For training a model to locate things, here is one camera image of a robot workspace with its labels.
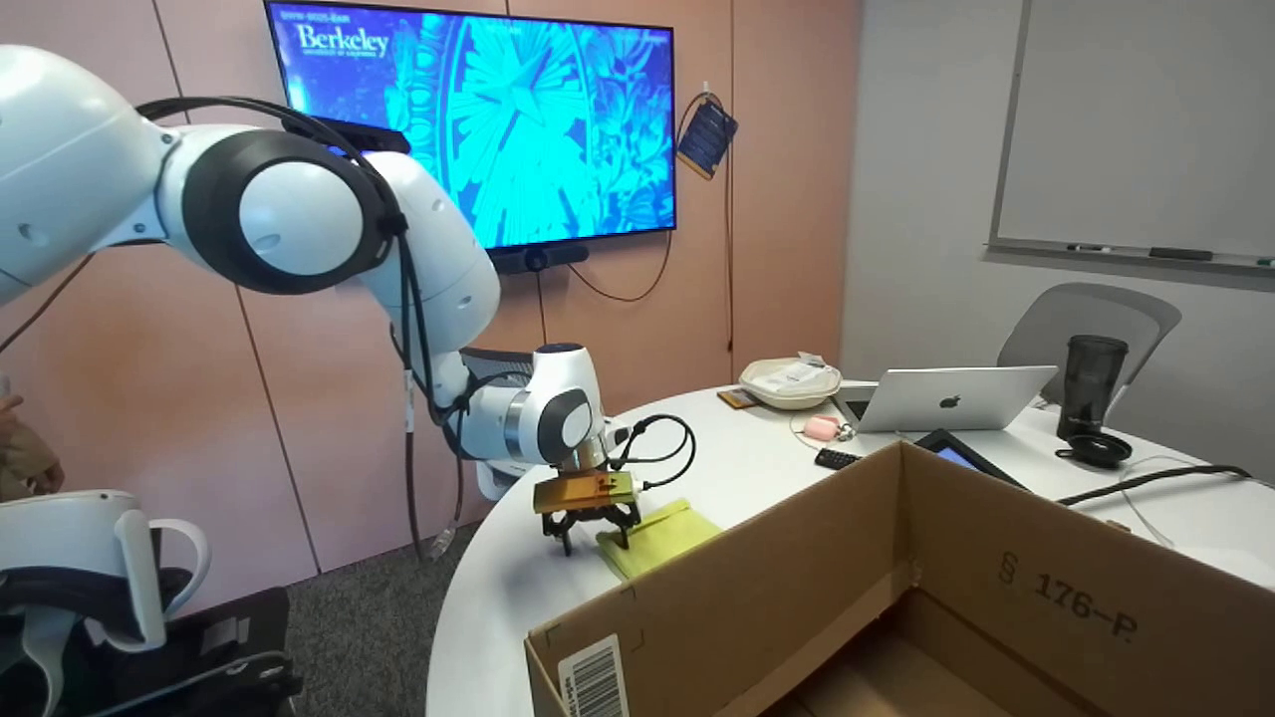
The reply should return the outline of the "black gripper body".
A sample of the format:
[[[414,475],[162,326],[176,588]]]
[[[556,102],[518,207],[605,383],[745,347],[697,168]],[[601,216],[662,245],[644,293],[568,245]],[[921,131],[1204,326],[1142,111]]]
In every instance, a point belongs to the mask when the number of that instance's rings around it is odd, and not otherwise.
[[[539,515],[637,515],[637,484],[627,471],[581,471],[532,484]]]

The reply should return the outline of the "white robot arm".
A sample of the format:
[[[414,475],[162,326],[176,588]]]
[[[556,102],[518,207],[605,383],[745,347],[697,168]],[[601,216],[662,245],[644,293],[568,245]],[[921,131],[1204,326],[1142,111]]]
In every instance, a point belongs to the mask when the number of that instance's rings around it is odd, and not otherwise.
[[[499,475],[615,475],[576,343],[487,351],[503,284],[438,179],[374,128],[255,95],[135,102],[48,47],[0,47],[0,297],[123,243],[236,288],[361,288],[454,452]]]

